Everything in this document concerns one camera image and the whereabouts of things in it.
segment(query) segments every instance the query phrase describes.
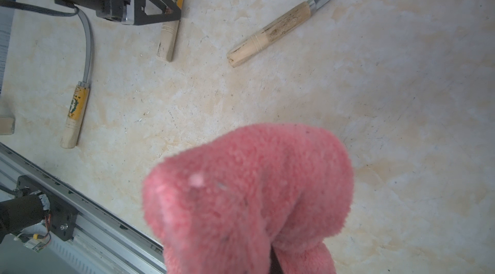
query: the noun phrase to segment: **wire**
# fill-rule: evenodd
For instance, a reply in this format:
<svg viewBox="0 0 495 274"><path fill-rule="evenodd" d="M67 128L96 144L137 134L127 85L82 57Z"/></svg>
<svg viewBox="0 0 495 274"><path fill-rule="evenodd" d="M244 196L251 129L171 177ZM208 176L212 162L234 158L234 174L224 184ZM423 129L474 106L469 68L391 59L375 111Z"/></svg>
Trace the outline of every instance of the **wire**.
<svg viewBox="0 0 495 274"><path fill-rule="evenodd" d="M9 7L11 9L23 10L23 11L33 11L33 12L44 14L44 15L58 16L58 17L76 16L77 13L79 12L79 8L76 6L74 6L74 12L73 13L65 13L65 12L61 12L61 11L46 9L44 7L40 7L40 6L36 6L36 5L19 3L19 2L16 2L14 0L0 0L0 6Z"/></svg>
<svg viewBox="0 0 495 274"><path fill-rule="evenodd" d="M90 73L91 60L93 58L93 33L91 32L90 21L86 14L80 10L77 6L74 6L73 13L65 13L61 11L55 11L46 9L44 7L19 3L15 0L0 0L0 6L9 7L11 9L23 10L23 11L32 11L44 15L50 16L58 16L58 17L71 17L71 16L79 16L81 22L83 23L84 35L86 36L86 61L84 64L84 75L83 82L88 83L88 75Z"/></svg>
<svg viewBox="0 0 495 274"><path fill-rule="evenodd" d="M50 223L52 223L52 215L51 214L49 214L48 217L45 216L46 235L43 238L46 238L50 234Z"/></svg>
<svg viewBox="0 0 495 274"><path fill-rule="evenodd" d="M86 36L86 63L84 64L83 83L88 83L88 75L90 73L91 59L93 56L93 34L91 32L90 21L82 10L79 10L77 16L81 19L84 27L84 35Z"/></svg>
<svg viewBox="0 0 495 274"><path fill-rule="evenodd" d="M4 187L4 186L2 186L2 185L0 185L0 190L1 190L1 191L6 192L6 193L8 193L8 194L11 194L11 195L13 195L13 196L16 196L16 193L15 193L15 192L13 192L12 190L10 190L10 189L8 189L7 187Z"/></svg>
<svg viewBox="0 0 495 274"><path fill-rule="evenodd" d="M16 238L17 238L17 239L21 240L21 242L23 242L23 243L26 243L27 241L32 239L34 236L34 234L32 234L32 233L22 233L21 231L12 232L12 235L15 235L14 240L16 240Z"/></svg>
<svg viewBox="0 0 495 274"><path fill-rule="evenodd" d="M52 241L52 235L50 233L48 233L48 235L50 236L50 239L48 240L48 242L45 245L43 245L43 248L48 246L48 244L50 244L50 242Z"/></svg>

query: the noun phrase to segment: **wooden handle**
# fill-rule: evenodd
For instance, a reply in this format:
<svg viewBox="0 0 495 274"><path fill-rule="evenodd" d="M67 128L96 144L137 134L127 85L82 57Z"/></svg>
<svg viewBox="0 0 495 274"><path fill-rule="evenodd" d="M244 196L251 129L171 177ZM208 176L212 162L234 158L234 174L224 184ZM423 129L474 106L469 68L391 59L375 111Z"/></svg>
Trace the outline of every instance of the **wooden handle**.
<svg viewBox="0 0 495 274"><path fill-rule="evenodd" d="M90 88L83 86L87 86L87 84L79 83L74 91L74 96L69 107L69 115L67 116L67 121L65 121L65 128L62 134L62 140L60 141L62 148L71 149L76 147L84 111L86 110L86 104L90 94Z"/></svg>
<svg viewBox="0 0 495 274"><path fill-rule="evenodd" d="M261 52L282 36L291 32L311 17L311 9L308 2L303 2L292 10L277 18L244 42L233 48L227 54L227 59L232 67L237 67L255 54Z"/></svg>
<svg viewBox="0 0 495 274"><path fill-rule="evenodd" d="M174 54L175 39L177 37L177 29L179 21L170 21L162 24L160 43L158 43L158 51L156 58L161 61L171 62Z"/></svg>
<svg viewBox="0 0 495 274"><path fill-rule="evenodd" d="M182 9L184 0L173 0L177 6ZM177 29L179 28L179 20L164 22L161 26L160 42L158 43L158 51L156 58L161 61L171 62L174 54L175 39L177 37Z"/></svg>

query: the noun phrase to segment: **marble countertop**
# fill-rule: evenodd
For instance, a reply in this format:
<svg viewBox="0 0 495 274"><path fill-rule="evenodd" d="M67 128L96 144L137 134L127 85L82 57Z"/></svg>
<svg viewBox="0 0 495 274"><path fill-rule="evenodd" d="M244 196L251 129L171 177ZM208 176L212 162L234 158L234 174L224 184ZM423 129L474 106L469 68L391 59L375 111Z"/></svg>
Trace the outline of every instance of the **marble countertop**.
<svg viewBox="0 0 495 274"><path fill-rule="evenodd" d="M18 0L59 9L53 0ZM16 11L0 141L144 232L141 181L164 156L256 122L334 132L356 170L327 239L339 273L495 271L495 0L332 0L244 65L226 53L305 0L185 0L175 59L160 24L85 10L95 32L78 146L59 146L84 69L77 17Z"/></svg>

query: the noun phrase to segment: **wooden block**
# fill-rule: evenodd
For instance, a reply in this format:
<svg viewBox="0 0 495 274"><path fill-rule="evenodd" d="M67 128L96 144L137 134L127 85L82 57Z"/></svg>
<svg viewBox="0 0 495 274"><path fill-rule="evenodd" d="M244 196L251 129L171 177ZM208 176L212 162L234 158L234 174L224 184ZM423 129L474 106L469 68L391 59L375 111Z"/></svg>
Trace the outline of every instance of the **wooden block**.
<svg viewBox="0 0 495 274"><path fill-rule="evenodd" d="M0 135L14 134L15 118L0 116Z"/></svg>

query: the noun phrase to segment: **knife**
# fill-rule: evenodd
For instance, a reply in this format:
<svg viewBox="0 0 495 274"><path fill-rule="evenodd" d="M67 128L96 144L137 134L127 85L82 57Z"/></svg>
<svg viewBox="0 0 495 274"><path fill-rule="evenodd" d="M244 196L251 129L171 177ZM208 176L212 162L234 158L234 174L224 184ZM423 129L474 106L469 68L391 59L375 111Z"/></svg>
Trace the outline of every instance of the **knife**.
<svg viewBox="0 0 495 274"><path fill-rule="evenodd" d="M172 1L182 9L184 0ZM156 52L156 58L160 61L172 62L179 22L180 20L165 22L161 26L160 42L158 43L158 51Z"/></svg>
<svg viewBox="0 0 495 274"><path fill-rule="evenodd" d="M237 67L275 41L291 32L330 0L308 0L277 18L257 33L251 35L227 53L232 67Z"/></svg>

